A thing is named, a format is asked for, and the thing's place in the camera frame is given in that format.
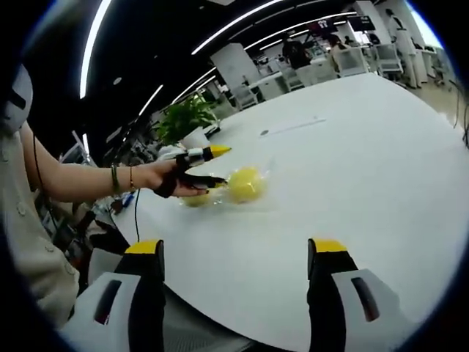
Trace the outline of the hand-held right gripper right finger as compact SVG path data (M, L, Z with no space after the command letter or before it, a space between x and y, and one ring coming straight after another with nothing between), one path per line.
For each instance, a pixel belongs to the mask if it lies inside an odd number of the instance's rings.
M398 295L335 240L308 240L310 351L396 351L413 327Z

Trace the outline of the person's left hand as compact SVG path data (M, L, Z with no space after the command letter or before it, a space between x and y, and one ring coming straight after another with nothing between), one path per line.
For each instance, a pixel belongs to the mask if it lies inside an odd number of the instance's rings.
M155 161L150 164L135 166L132 170L133 185L136 188L148 188L156 192L165 180L171 178L174 187L171 192L166 192L166 198L195 197L209 193L205 188L196 188L182 182L174 175L176 168L177 162L175 160Z

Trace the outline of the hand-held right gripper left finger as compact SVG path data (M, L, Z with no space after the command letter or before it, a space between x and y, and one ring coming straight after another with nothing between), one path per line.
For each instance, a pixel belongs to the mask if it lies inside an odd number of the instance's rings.
M123 254L94 249L88 286L59 333L75 351L163 351L164 280L162 240Z

